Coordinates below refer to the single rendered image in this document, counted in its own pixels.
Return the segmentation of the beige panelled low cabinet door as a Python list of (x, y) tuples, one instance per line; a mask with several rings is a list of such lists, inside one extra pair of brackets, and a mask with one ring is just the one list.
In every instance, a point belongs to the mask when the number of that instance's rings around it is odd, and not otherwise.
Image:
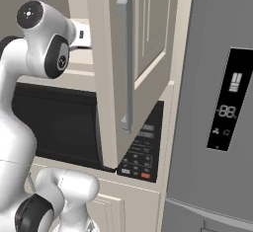
[(100, 232), (126, 232), (125, 201), (99, 193), (87, 203), (88, 212)]

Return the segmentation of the black microwave oven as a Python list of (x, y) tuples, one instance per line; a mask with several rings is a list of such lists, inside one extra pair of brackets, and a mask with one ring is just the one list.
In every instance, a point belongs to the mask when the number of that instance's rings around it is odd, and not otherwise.
[(14, 114), (37, 138), (39, 157), (154, 183), (157, 180), (164, 103), (154, 106), (116, 168), (104, 165), (94, 92), (16, 85)]

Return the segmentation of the grey fridge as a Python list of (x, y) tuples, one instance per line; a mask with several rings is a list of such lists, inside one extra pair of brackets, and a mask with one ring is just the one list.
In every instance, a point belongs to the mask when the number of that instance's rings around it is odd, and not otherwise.
[(167, 188), (172, 232), (253, 232), (253, 0), (193, 0)]

